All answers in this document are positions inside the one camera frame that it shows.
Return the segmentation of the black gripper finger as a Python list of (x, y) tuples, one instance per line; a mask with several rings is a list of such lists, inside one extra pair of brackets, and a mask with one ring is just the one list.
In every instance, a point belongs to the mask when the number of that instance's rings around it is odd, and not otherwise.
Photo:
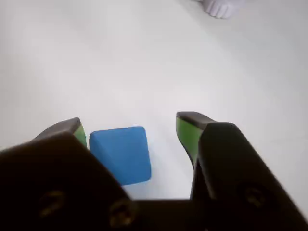
[(137, 205), (89, 151), (79, 118), (0, 153), (3, 231), (141, 231)]
[(297, 206), (235, 124), (181, 111), (176, 133), (194, 170), (190, 198), (205, 201), (213, 228), (307, 230)]

